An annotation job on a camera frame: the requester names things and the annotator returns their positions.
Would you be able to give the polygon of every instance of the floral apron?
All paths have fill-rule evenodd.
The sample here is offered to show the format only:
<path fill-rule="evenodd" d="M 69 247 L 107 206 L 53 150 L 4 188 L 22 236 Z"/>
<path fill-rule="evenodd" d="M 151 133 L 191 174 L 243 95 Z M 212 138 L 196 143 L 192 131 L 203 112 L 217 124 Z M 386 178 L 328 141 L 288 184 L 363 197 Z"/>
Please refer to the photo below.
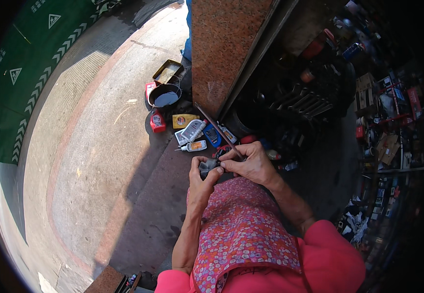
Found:
<path fill-rule="evenodd" d="M 229 272 L 239 267 L 288 268 L 303 274 L 297 238 L 285 231 L 278 215 L 267 193 L 246 178 L 215 185 L 192 272 L 196 291 L 220 293 Z"/>

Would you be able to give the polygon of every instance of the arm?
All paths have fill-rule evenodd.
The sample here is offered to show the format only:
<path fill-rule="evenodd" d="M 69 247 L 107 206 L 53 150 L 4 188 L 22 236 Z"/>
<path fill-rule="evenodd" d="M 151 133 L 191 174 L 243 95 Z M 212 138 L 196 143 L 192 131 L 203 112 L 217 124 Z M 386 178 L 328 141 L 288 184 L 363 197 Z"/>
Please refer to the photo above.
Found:
<path fill-rule="evenodd" d="M 250 179 L 252 182 L 264 185 L 270 190 L 275 197 L 282 213 L 290 220 L 291 224 L 298 231 L 305 235 L 305 232 L 315 222 L 313 212 L 309 205 L 298 196 L 284 182 L 282 177 L 277 173 L 260 142 L 252 144 L 237 145 L 236 148 L 242 154 L 248 156 L 246 161 L 237 162 L 232 159 L 236 153 L 231 150 L 219 159 L 221 167 L 229 172 L 234 172 Z"/>
<path fill-rule="evenodd" d="M 206 157 L 194 157 L 189 172 L 189 201 L 187 203 L 186 219 L 181 228 L 181 234 L 174 245 L 172 269 L 191 274 L 199 248 L 202 214 L 209 203 L 213 185 L 223 174 L 224 170 L 217 167 L 209 172 L 202 181 L 199 173 L 199 163 L 206 162 Z"/>

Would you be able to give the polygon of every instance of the woman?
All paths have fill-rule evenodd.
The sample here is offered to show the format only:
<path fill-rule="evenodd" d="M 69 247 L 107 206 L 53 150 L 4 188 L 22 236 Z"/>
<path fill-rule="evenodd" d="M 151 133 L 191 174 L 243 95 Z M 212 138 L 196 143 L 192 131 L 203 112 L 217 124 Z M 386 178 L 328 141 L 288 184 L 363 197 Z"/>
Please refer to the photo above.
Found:
<path fill-rule="evenodd" d="M 207 158 L 192 159 L 172 270 L 160 273 L 155 292 L 355 292 L 365 277 L 359 253 L 331 222 L 314 219 L 259 142 L 236 148 L 247 160 L 230 151 L 204 181 L 198 166 Z M 214 186 L 224 170 L 236 178 Z M 285 231 L 279 208 L 303 238 Z"/>

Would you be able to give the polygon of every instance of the green tarp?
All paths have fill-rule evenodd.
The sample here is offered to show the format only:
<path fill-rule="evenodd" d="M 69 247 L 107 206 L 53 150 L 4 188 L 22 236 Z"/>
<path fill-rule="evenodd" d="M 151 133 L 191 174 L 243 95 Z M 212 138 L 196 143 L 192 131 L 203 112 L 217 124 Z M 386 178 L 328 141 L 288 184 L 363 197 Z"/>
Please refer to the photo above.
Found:
<path fill-rule="evenodd" d="M 23 6 L 0 45 L 0 162 L 18 163 L 47 79 L 97 19 L 91 0 L 31 0 Z"/>

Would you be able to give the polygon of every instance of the pink shirt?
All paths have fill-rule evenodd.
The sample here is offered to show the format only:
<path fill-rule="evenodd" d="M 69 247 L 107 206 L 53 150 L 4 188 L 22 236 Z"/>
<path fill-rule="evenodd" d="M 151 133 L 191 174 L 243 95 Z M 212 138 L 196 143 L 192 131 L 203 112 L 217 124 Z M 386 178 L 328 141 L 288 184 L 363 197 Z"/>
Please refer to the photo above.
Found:
<path fill-rule="evenodd" d="M 320 220 L 298 238 L 303 270 L 313 292 L 355 292 L 365 279 L 365 264 L 359 252 L 345 240 L 331 222 Z M 230 272 L 222 293 L 306 292 L 301 275 L 289 269 Z M 190 275 L 176 270 L 161 272 L 156 293 L 196 292 Z"/>

